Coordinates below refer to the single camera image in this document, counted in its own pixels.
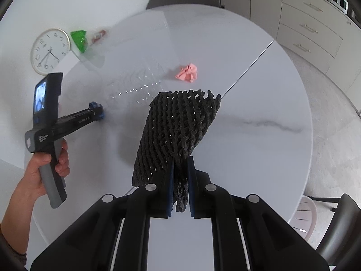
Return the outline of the left forearm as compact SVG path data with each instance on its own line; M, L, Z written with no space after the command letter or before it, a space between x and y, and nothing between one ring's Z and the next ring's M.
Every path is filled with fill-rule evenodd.
M20 182L10 198L1 221L3 237L10 247L20 255L25 255L28 249L34 203L33 192Z

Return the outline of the person's left hand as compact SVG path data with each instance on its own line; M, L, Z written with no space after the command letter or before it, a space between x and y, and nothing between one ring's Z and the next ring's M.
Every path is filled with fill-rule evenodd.
M59 162L55 166L56 173L58 173L59 176L62 178L68 176L70 173L69 155L67 149L67 142L63 139L61 142ZM40 177L40 167L49 165L50 161L50 154L44 152L35 153L31 157L28 166L24 172L24 176L16 187L16 191L34 200L43 196L46 191Z

